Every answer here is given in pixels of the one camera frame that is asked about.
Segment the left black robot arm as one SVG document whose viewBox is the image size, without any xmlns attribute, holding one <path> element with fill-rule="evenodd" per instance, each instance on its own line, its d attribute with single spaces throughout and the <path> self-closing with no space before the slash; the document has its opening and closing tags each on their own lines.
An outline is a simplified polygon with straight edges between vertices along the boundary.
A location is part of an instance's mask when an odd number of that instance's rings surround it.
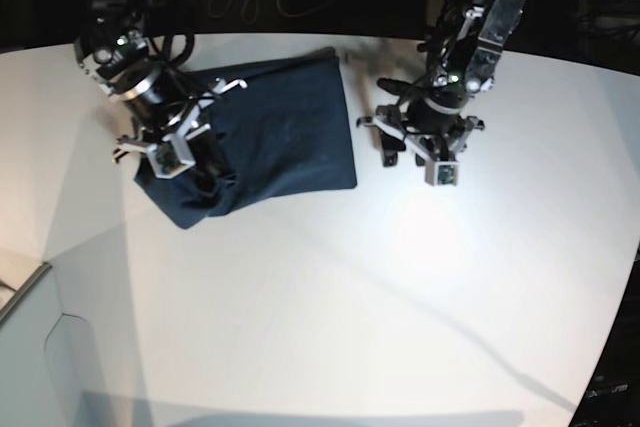
<svg viewBox="0 0 640 427">
<path fill-rule="evenodd" d="M 436 25 L 417 49 L 425 71 L 412 82 L 381 78 L 377 85 L 396 97 L 358 126 L 380 134 L 382 163 L 396 165 L 412 150 L 420 166 L 453 171 L 472 132 L 484 122 L 463 111 L 477 94 L 490 90 L 507 40 L 517 28 L 526 0 L 445 0 Z"/>
</svg>

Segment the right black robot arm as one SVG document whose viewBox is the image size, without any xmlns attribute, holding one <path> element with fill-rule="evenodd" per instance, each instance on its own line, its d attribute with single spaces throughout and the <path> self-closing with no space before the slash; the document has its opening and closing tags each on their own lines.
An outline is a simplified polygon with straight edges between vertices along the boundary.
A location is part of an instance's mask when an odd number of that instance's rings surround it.
<svg viewBox="0 0 640 427">
<path fill-rule="evenodd" d="M 172 42 L 158 45 L 145 29 L 153 0 L 88 0 L 90 17 L 74 42 L 80 70 L 107 98 L 122 104 L 133 132 L 116 141 L 114 163 L 129 154 L 146 161 L 160 180 L 197 172 L 231 184 L 236 175 L 216 140 L 209 108 L 242 79 L 217 78 L 205 84 L 182 70 L 195 45 L 193 34 L 172 56 Z"/>
</svg>

